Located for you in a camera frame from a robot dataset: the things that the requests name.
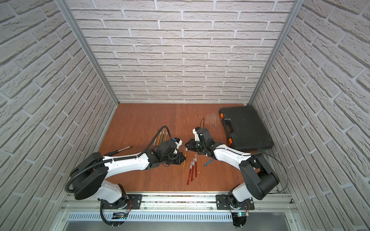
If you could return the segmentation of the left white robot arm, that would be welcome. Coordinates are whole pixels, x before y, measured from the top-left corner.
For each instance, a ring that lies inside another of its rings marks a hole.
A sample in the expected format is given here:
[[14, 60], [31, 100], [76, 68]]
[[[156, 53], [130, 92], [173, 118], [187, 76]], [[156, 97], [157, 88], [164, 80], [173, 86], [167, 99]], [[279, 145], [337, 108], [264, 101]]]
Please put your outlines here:
[[110, 204], [122, 201], [125, 199], [123, 187], [112, 184], [107, 178], [125, 172], [157, 168], [162, 164], [180, 165], [186, 160], [179, 151], [181, 145], [179, 138], [173, 138], [156, 149], [134, 155], [109, 157], [99, 152], [93, 153], [70, 172], [64, 190], [73, 193], [76, 200], [93, 196]]

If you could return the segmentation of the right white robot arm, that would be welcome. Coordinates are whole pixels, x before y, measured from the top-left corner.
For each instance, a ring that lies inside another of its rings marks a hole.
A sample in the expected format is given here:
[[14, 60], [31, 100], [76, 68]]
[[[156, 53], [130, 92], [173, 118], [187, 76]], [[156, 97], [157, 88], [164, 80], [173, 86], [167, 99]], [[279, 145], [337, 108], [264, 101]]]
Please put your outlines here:
[[231, 210], [251, 208], [250, 199], [262, 200], [279, 183], [280, 179], [261, 153], [244, 153], [223, 143], [215, 142], [206, 128], [193, 129], [194, 138], [185, 147], [199, 155], [225, 162], [238, 169], [244, 183], [228, 193], [227, 206]]

